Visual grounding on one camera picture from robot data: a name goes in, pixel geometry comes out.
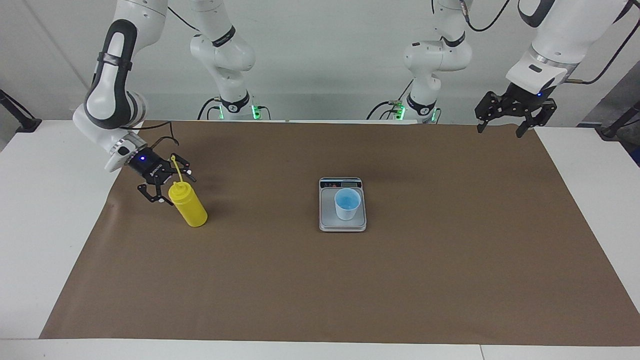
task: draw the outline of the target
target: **scale platform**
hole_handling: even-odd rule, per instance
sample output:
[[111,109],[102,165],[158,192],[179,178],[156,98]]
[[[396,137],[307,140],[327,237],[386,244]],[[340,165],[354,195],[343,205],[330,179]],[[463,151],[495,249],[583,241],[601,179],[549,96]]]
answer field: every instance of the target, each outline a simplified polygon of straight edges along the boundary
[[[361,233],[367,229],[367,212],[365,208],[364,191],[362,182],[357,178],[323,178],[320,180],[320,230],[327,233]],[[357,191],[362,203],[351,220],[341,220],[335,212],[335,193],[343,188],[352,188]]]

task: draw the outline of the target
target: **digital scale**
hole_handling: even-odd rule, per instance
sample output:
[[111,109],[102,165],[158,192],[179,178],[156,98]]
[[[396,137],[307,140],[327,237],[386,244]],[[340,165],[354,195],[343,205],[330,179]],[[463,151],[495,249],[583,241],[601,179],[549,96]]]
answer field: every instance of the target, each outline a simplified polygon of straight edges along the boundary
[[[351,220],[341,220],[335,212],[335,193],[352,188],[360,194],[362,203]],[[367,229],[362,180],[358,177],[323,177],[319,182],[320,230],[327,233],[361,233]]]

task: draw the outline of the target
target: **table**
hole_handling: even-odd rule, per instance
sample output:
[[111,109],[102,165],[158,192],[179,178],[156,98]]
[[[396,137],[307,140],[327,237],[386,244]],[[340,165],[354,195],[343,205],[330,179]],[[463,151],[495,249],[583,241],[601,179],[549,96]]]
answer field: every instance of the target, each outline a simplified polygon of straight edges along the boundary
[[[536,130],[636,308],[640,309],[640,170],[592,129]],[[640,347],[34,340],[117,173],[70,121],[44,122],[0,153],[0,357],[3,359],[638,359]]]

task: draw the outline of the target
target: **white wall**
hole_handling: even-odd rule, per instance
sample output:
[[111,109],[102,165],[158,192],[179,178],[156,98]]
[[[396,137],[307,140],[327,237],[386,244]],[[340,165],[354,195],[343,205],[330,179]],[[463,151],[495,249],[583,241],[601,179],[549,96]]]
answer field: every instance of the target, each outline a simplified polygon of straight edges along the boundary
[[[68,119],[83,99],[114,1],[4,0],[0,12],[0,87],[37,116]],[[361,119],[380,101],[397,98],[411,75],[406,45],[436,39],[428,0],[227,0],[230,18],[257,53],[250,90],[278,119]],[[488,23],[502,0],[476,1],[472,21]],[[187,20],[186,0],[170,6]],[[596,43],[578,78],[604,66],[637,19],[637,10]],[[168,14],[162,39],[134,59],[129,88],[145,95],[153,119],[193,119],[217,95],[206,70],[191,57],[193,32]],[[475,123],[473,108],[487,90],[504,91],[507,70],[528,48],[535,30],[519,18],[516,2],[485,33],[467,32],[474,61],[442,74],[442,122]],[[591,86],[565,85],[554,98],[552,125],[574,126],[598,104],[639,57],[640,35],[607,75]]]

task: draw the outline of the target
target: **brown mat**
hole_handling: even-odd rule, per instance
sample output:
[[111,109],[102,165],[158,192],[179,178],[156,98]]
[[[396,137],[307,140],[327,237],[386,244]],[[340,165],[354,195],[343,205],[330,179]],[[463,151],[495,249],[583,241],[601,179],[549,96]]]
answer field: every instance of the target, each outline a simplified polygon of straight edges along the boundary
[[[41,338],[640,345],[640,315],[533,132],[175,127],[208,223],[149,204],[124,170]],[[363,179],[365,233],[318,229],[323,176]]]

